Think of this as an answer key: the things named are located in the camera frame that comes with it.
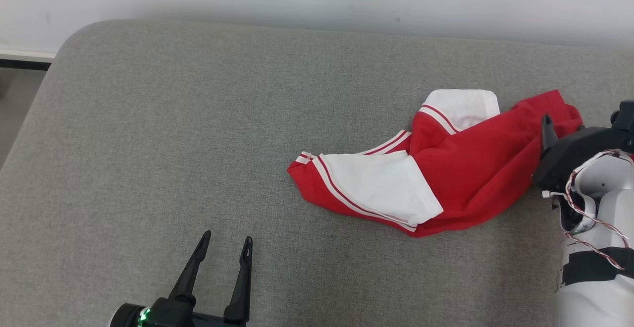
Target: red stripe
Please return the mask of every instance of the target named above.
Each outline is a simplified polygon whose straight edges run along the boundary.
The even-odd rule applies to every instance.
[[[429,106],[427,104],[423,104],[423,108],[430,108],[431,110],[437,112],[437,114],[440,115],[442,117],[442,119],[444,119],[444,121],[447,122],[447,124],[449,124],[450,128],[452,128],[453,131],[455,131],[455,132],[460,131],[457,128],[454,128],[453,125],[451,125],[451,122],[449,121],[449,119],[447,119],[447,117],[445,115],[442,115],[442,113],[439,110],[437,110],[436,108],[434,108],[432,106]]]
[[[403,133],[401,133],[401,135],[399,135],[396,139],[388,142],[387,144],[383,145],[382,147],[379,147],[378,149],[374,150],[374,151],[370,151],[369,153],[363,154],[363,155],[372,155],[374,153],[377,153],[378,151],[381,151],[383,149],[385,149],[385,147],[388,147],[392,144],[394,144],[394,142],[397,142],[399,139],[401,139],[401,137],[403,137],[403,135],[405,135],[407,133],[407,131],[403,131]]]
[[[383,218],[383,217],[381,217],[381,216],[379,216],[377,214],[374,214],[372,212],[368,212],[368,211],[364,210],[363,208],[359,207],[358,205],[355,205],[355,203],[353,201],[348,199],[341,191],[339,191],[339,189],[337,189],[337,186],[335,185],[335,182],[332,182],[332,178],[330,177],[330,172],[328,172],[328,168],[326,167],[326,164],[324,164],[323,160],[321,159],[321,156],[318,156],[317,159],[321,163],[321,166],[323,167],[323,170],[326,171],[326,176],[328,176],[328,181],[330,181],[330,185],[332,186],[332,188],[335,189],[335,191],[337,191],[337,193],[339,193],[340,196],[342,196],[344,199],[346,199],[346,201],[348,201],[351,205],[355,206],[356,208],[359,208],[363,212],[367,212],[367,213],[371,214],[372,217],[384,219],[384,220],[387,220],[387,221],[393,221],[393,220],[390,220],[390,219],[385,219],[385,218]]]

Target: white baseboard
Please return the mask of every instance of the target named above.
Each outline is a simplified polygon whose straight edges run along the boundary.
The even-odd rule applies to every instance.
[[[43,61],[52,63],[56,54],[50,52],[35,51],[17,51],[0,49],[0,59],[4,60],[25,60],[25,61]]]

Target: gray table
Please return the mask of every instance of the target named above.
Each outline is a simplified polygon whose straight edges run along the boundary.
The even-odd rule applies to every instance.
[[[548,326],[557,212],[531,189],[411,239],[301,198],[301,150],[389,139],[437,88],[502,110],[559,88],[589,125],[634,97],[634,55],[489,41],[120,20],[60,50],[0,171],[0,324],[101,326],[169,293],[204,230],[197,309],[221,314],[254,239],[251,326]]]

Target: floor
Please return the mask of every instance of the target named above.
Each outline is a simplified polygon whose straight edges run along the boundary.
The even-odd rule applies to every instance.
[[[45,74],[43,70],[0,68],[0,168]]]

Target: white wall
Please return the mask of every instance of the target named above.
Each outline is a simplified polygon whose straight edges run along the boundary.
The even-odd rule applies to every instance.
[[[634,0],[0,0],[0,56],[134,17],[634,47]]]

